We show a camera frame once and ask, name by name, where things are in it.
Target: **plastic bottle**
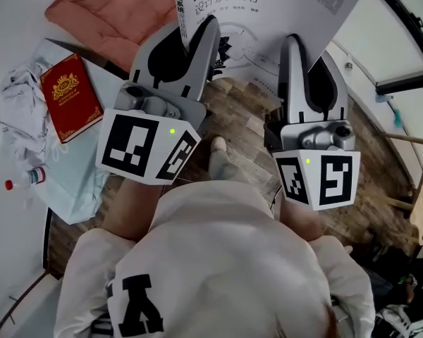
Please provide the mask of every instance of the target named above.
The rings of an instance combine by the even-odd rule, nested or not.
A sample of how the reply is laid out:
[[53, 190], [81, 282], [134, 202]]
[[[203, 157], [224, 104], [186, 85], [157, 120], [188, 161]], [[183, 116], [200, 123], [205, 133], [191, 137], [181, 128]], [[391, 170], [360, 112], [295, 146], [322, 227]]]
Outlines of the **plastic bottle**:
[[42, 166], [37, 168], [26, 170], [22, 172], [20, 179], [16, 181], [7, 180], [5, 181], [6, 190], [12, 190], [17, 188], [28, 188], [31, 185], [39, 184], [45, 181], [45, 170]]

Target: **wooden floor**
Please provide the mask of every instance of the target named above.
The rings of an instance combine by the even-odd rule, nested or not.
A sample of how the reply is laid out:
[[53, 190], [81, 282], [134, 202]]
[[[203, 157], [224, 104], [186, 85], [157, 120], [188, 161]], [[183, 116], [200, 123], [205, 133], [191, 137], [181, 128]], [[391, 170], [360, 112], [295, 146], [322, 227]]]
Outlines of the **wooden floor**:
[[[273, 160], [263, 147], [264, 115], [275, 109], [273, 101], [254, 85], [221, 79], [208, 84], [202, 102], [214, 113], [207, 136], [175, 184], [166, 187], [165, 192], [189, 181], [209, 179], [209, 141], [221, 135], [228, 142], [231, 160], [245, 171], [252, 185], [271, 203], [281, 185]], [[359, 187], [393, 198], [406, 196], [410, 184], [398, 159], [352, 100], [349, 120], [357, 136], [356, 150], [362, 153]], [[67, 225], [54, 215], [48, 251], [53, 269], [63, 273], [79, 236], [101, 225], [121, 181], [120, 177], [109, 178], [102, 192], [103, 204], [95, 218]], [[417, 230], [403, 218], [402, 212], [359, 194], [353, 206], [330, 209], [324, 211], [323, 216], [328, 226], [326, 233], [336, 236], [343, 244], [368, 244], [372, 238], [368, 229], [372, 228], [385, 245], [402, 248], [407, 255], [417, 246]]]

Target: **forearm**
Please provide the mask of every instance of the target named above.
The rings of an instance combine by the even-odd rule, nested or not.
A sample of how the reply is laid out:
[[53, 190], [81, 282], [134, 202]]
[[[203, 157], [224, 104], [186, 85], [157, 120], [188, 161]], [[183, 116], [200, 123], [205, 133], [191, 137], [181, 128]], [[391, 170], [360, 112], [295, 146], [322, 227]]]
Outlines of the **forearm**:
[[320, 238], [326, 229], [317, 211], [286, 201], [283, 197], [280, 221], [307, 242]]
[[102, 228], [139, 242], [149, 232], [162, 186], [125, 179], [105, 215]]

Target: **crumpled white fabric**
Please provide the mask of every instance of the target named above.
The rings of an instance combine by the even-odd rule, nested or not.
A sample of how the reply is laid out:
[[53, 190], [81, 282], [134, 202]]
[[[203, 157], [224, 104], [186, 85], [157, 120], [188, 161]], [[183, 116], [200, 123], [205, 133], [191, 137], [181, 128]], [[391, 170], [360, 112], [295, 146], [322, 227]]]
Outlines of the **crumpled white fabric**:
[[42, 59], [24, 63], [9, 72], [0, 84], [2, 146], [24, 169], [39, 166], [46, 160], [50, 116], [39, 78], [50, 67]]

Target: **black letter print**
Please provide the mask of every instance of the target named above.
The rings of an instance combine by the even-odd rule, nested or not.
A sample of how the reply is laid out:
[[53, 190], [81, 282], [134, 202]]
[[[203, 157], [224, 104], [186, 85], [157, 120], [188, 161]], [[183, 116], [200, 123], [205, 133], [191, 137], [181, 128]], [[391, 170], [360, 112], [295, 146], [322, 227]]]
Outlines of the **black letter print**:
[[[122, 281], [122, 289], [128, 290], [130, 299], [124, 321], [119, 325], [122, 337], [164, 332], [163, 318], [146, 295], [146, 289], [151, 287], [148, 274], [128, 277]], [[141, 313], [144, 313], [147, 318], [147, 332], [144, 322], [140, 320]]]

